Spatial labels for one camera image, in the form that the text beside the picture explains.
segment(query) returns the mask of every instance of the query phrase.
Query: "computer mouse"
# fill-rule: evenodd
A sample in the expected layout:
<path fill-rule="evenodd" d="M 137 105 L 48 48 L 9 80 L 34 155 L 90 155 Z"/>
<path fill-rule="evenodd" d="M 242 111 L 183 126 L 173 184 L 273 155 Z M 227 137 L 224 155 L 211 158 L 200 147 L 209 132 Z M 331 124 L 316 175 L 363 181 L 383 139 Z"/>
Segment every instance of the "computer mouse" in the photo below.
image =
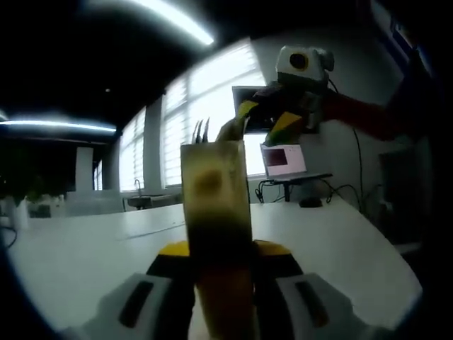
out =
<path fill-rule="evenodd" d="M 301 208 L 319 208 L 322 206 L 321 199 L 317 197 L 308 197 L 299 202 L 299 207 Z"/>

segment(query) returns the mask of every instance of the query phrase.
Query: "window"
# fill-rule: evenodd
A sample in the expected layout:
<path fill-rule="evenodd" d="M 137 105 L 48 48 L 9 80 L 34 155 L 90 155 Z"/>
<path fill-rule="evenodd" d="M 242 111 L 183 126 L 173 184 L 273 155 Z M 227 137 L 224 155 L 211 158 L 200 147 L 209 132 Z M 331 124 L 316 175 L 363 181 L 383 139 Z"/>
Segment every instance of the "window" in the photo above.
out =
<path fill-rule="evenodd" d="M 94 190 L 102 190 L 102 161 L 94 169 Z"/>
<path fill-rule="evenodd" d="M 187 144 L 195 124 L 210 118 L 208 139 L 235 115 L 232 86 L 264 86 L 265 80 L 250 40 L 243 40 L 176 79 L 162 105 L 161 172 L 164 186 L 181 184 L 180 146 Z M 260 143 L 265 135 L 246 135 L 249 176 L 265 173 Z"/>
<path fill-rule="evenodd" d="M 146 108 L 126 125 L 122 131 L 120 141 L 120 190 L 137 190 L 135 180 L 140 181 L 144 188 L 143 180 L 143 132 Z"/>

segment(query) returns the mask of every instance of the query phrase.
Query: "laptop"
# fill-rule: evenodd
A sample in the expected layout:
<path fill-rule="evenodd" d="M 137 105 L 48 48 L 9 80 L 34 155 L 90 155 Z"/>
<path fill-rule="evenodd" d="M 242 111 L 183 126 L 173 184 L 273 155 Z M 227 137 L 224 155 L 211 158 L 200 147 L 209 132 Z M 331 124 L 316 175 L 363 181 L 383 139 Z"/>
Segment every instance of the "laptop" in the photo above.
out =
<path fill-rule="evenodd" d="M 266 147 L 261 145 L 266 176 L 275 181 L 291 181 L 294 179 L 319 177 L 306 170 L 304 155 L 299 144 L 277 145 Z"/>

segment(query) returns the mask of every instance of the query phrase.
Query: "ceiling light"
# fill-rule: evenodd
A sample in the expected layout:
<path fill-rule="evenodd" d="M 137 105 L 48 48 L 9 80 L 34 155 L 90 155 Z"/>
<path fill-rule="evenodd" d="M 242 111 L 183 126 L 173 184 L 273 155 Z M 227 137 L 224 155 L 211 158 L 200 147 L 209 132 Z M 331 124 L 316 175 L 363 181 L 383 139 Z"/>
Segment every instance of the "ceiling light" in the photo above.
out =
<path fill-rule="evenodd" d="M 6 113 L 0 109 L 0 120 L 8 120 Z"/>
<path fill-rule="evenodd" d="M 63 122 L 51 122 L 48 120 L 7 120 L 6 122 L 0 122 L 0 125 L 38 125 L 38 126 L 50 126 L 57 128 L 76 128 L 82 130 L 95 130 L 104 132 L 116 132 L 115 128 L 102 127 L 96 125 L 86 124 L 75 124 L 75 123 L 63 123 Z"/>
<path fill-rule="evenodd" d="M 148 9 L 158 13 L 160 16 L 178 26 L 182 30 L 191 34 L 205 45 L 211 45 L 214 42 L 211 35 L 203 30 L 194 20 L 189 18 L 183 12 L 179 11 L 172 5 L 161 0 L 130 0 L 137 4 L 143 5 Z"/>

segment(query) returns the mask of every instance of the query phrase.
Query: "black cable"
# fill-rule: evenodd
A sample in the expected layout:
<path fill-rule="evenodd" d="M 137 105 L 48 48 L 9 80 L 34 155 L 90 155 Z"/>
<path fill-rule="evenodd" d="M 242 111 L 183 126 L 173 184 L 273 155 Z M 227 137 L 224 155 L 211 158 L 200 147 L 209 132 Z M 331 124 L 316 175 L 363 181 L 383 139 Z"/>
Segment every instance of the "black cable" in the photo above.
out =
<path fill-rule="evenodd" d="M 335 86 L 335 84 L 333 83 L 332 79 L 329 78 L 329 79 L 328 79 L 328 82 L 331 83 L 331 85 L 332 85 L 333 88 L 335 89 L 335 92 L 336 92 L 337 94 L 339 94 L 340 92 L 338 92 L 337 86 Z"/>
<path fill-rule="evenodd" d="M 338 196 L 340 196 L 341 198 L 343 198 L 342 195 L 340 194 L 339 190 L 340 190 L 340 189 L 343 189 L 343 188 L 351 188 L 352 191 L 354 191 L 355 198 L 357 199 L 357 204 L 358 204 L 358 207 L 359 207 L 359 211 L 360 211 L 360 213 L 362 213 L 362 203 L 361 203 L 361 200 L 360 200 L 359 195 L 358 195 L 358 193 L 357 193 L 357 190 L 356 190 L 356 188 L 354 188 L 354 186 L 352 186 L 351 184 L 343 184 L 342 186 L 339 186 L 339 187 L 337 187 L 337 188 L 334 188 L 334 187 L 332 187 L 332 185 L 331 185 L 329 182 L 327 182 L 325 179 L 320 178 L 320 180 L 323 181 L 323 182 L 330 188 L 330 190 L 331 190 L 331 193 L 329 194 L 329 196 L 328 196 L 327 199 L 326 199 L 326 203 L 327 203 L 327 204 L 329 204 L 329 203 L 332 201 L 332 197 L 333 197 L 333 194 L 334 194 L 334 193 L 336 193 Z"/>
<path fill-rule="evenodd" d="M 362 165 L 362 150 L 360 149 L 359 136 L 357 136 L 357 131 L 352 129 L 355 136 L 355 141 L 357 143 L 357 150 L 359 152 L 359 166 L 360 166 L 360 201 L 363 202 L 363 165 Z"/>
<path fill-rule="evenodd" d="M 10 232 L 13 232 L 13 233 L 14 233 L 14 239 L 13 239 L 13 241 L 11 241 L 11 243 L 8 244 L 8 245 L 6 246 L 7 249 L 10 249 L 10 248 L 13 246 L 13 244 L 16 243 L 16 240 L 17 240 L 17 230 L 14 229 L 14 228 L 12 228 L 12 227 L 0 227 L 0 228 L 2 228 L 2 229 L 4 229 L 4 230 L 9 230 Z"/>
<path fill-rule="evenodd" d="M 277 198 L 276 200 L 273 200 L 272 203 L 278 202 L 279 200 L 282 200 L 283 198 L 285 198 L 285 197 L 284 197 L 284 196 L 279 197 L 279 198 Z"/>
<path fill-rule="evenodd" d="M 261 181 L 260 183 L 258 183 L 258 187 L 257 187 L 257 189 L 255 189 L 255 195 L 256 195 L 256 198 L 260 201 L 260 203 L 264 203 L 263 187 L 264 186 L 273 186 L 273 184 L 269 184 L 272 182 L 273 182 L 273 180 L 271 180 L 271 179 L 265 179 L 264 181 Z"/>
<path fill-rule="evenodd" d="M 282 193 L 282 186 L 278 186 L 278 195 L 277 195 L 277 198 L 273 200 L 273 203 L 277 202 L 278 200 L 281 199 L 281 197 L 280 197 L 281 193 Z"/>
<path fill-rule="evenodd" d="M 333 88 L 335 89 L 335 92 L 337 94 L 339 94 L 340 92 L 338 92 L 338 89 L 337 89 L 337 86 L 333 83 L 332 79 L 328 79 L 328 82 L 331 83 L 331 85 L 333 86 Z M 357 136 L 357 131 L 355 130 L 355 128 L 352 128 L 352 131 L 354 132 L 354 137 L 355 137 L 355 141 L 357 143 L 357 150 L 359 152 L 359 166 L 360 166 L 360 204 L 359 206 L 361 207 L 362 204 L 363 204 L 363 200 L 364 200 L 364 197 L 363 197 L 363 164 L 362 164 L 362 150 L 360 148 L 360 141 L 359 141 L 359 136 Z"/>

